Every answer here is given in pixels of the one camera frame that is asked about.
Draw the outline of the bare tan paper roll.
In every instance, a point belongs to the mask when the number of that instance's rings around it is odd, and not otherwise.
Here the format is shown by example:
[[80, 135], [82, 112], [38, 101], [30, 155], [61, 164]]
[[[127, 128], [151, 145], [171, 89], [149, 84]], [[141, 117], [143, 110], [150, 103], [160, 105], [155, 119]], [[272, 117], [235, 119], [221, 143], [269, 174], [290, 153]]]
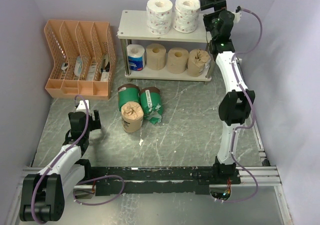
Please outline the bare tan paper roll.
[[146, 66], [154, 71], [162, 70], [166, 65], [166, 48], [158, 43], [146, 47]]

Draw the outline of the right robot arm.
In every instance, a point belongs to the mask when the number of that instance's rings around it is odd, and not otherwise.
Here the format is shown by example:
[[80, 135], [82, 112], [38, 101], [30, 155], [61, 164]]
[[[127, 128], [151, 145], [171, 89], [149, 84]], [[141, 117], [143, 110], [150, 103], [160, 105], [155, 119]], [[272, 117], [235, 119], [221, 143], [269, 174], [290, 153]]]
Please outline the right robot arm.
[[220, 69], [226, 94], [218, 107], [222, 121], [222, 138], [218, 154], [212, 166], [212, 178], [223, 184], [230, 177], [238, 175], [234, 161], [238, 141], [237, 131], [249, 117], [255, 100], [255, 92], [249, 90], [237, 64], [237, 55], [231, 40], [234, 24], [244, 11], [238, 6], [234, 12], [227, 9], [226, 0], [199, 0], [202, 11], [214, 11], [203, 16], [205, 30], [210, 33], [209, 52]]

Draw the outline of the white dotted roll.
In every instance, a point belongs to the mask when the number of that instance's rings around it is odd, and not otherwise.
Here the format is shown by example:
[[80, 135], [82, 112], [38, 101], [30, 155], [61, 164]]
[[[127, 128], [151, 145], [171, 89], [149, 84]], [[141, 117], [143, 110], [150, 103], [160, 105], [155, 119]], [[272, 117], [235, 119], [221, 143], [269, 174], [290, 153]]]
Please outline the white dotted roll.
[[149, 0], [146, 24], [154, 35], [166, 35], [171, 29], [173, 3], [170, 0]]
[[192, 33], [198, 27], [200, 14], [199, 0], [176, 0], [173, 28], [180, 33]]

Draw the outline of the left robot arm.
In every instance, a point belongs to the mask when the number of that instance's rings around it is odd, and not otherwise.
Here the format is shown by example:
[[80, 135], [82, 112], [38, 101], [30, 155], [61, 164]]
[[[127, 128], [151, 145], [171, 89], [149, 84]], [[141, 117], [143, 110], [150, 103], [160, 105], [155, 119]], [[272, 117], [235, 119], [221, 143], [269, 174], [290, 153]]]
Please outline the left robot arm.
[[19, 218], [33, 221], [33, 214], [42, 223], [56, 222], [63, 214], [65, 199], [80, 182], [89, 184], [94, 177], [91, 164], [83, 155], [89, 146], [89, 135], [101, 129], [98, 110], [69, 112], [70, 129], [65, 134], [59, 160], [50, 162], [36, 174], [28, 174], [22, 184]]

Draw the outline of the plastic white blue roll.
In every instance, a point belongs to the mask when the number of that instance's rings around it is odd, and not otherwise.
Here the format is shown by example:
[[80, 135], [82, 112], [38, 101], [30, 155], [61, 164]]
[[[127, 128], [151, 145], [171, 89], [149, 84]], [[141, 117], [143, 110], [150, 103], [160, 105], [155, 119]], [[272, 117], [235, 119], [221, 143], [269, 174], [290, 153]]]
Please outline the plastic white blue roll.
[[129, 44], [126, 49], [130, 70], [141, 71], [145, 66], [145, 48], [139, 44]]

